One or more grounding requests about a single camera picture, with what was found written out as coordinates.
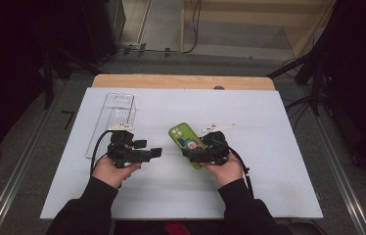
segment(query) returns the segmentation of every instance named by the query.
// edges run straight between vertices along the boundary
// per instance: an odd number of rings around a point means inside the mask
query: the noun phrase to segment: clear plastic container
[[[134,123],[135,113],[136,107],[133,95],[108,94],[85,157],[88,159],[92,158],[97,141],[104,131],[113,129],[115,125],[128,124],[132,126]],[[95,156],[96,159],[99,159],[107,153],[107,147],[110,144],[111,135],[111,133],[107,133],[101,140]]]

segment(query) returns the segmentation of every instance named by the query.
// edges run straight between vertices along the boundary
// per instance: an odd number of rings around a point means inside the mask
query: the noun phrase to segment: black cloth
[[[250,196],[244,179],[218,191],[226,206],[227,234],[292,234],[287,226],[275,222],[262,201]],[[111,205],[117,193],[115,188],[91,177],[83,195],[61,209],[47,234],[109,234]]]

